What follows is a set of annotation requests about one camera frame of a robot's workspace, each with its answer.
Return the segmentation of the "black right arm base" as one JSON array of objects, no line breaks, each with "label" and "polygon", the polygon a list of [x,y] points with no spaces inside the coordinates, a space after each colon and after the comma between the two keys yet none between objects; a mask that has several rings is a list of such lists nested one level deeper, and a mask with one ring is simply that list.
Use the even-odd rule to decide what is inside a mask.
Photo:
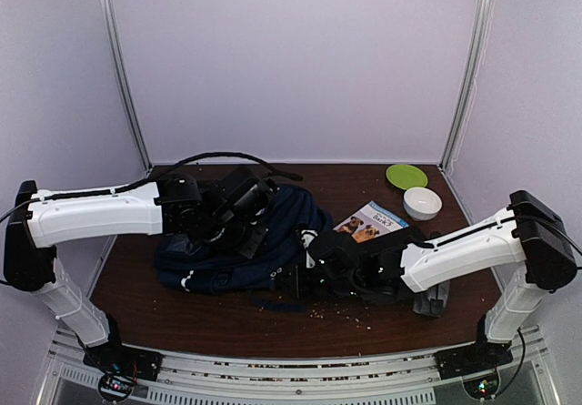
[{"label": "black right arm base", "polygon": [[463,377],[513,361],[510,351],[511,342],[497,344],[487,339],[485,317],[477,323],[476,341],[451,349],[444,349],[434,354],[440,379],[447,380]]}]

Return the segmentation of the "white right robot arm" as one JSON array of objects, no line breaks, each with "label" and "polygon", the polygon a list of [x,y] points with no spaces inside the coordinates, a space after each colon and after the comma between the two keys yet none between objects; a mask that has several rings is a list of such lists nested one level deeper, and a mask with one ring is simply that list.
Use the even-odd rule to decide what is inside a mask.
[{"label": "white right robot arm", "polygon": [[321,291],[390,304],[401,292],[426,293],[453,278],[514,264],[511,282],[478,323],[467,363],[486,369],[548,293],[577,275],[579,251],[562,218],[525,190],[492,217],[427,239],[409,226],[366,241],[345,232],[302,230],[303,252],[290,271],[296,294]]}]

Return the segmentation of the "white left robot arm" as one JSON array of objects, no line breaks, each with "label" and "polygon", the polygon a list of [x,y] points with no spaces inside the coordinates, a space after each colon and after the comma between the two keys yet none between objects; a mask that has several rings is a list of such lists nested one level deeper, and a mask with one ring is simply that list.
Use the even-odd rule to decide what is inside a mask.
[{"label": "white left robot arm", "polygon": [[[241,166],[221,180],[199,185],[180,167],[231,157],[267,169],[265,177]],[[302,176],[242,152],[205,152],[182,159],[134,183],[88,190],[40,190],[21,184],[5,228],[4,283],[38,297],[86,349],[112,372],[125,370],[131,354],[114,320],[98,309],[69,277],[58,255],[62,242],[113,235],[184,234],[192,242],[252,257],[267,233],[260,219],[273,203],[273,177]]]}]

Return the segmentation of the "navy blue backpack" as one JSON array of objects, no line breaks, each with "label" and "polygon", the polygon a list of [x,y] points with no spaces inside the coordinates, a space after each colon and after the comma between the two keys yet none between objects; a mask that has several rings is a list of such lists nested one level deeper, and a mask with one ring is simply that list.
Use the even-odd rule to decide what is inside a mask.
[{"label": "navy blue backpack", "polygon": [[330,230],[333,219],[308,190],[282,185],[266,212],[266,226],[252,258],[194,244],[185,235],[162,237],[153,262],[158,281],[166,288],[206,295],[275,289],[279,277],[305,258],[298,232]]}]

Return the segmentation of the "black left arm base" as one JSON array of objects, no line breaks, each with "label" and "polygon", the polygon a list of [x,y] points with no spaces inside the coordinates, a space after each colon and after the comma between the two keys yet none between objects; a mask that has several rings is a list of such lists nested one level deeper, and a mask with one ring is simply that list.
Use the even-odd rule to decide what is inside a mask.
[{"label": "black left arm base", "polygon": [[80,339],[77,340],[85,353],[84,364],[110,375],[156,381],[163,355],[157,351],[124,345],[116,320],[109,314],[105,317],[109,334],[104,344],[87,347]]}]

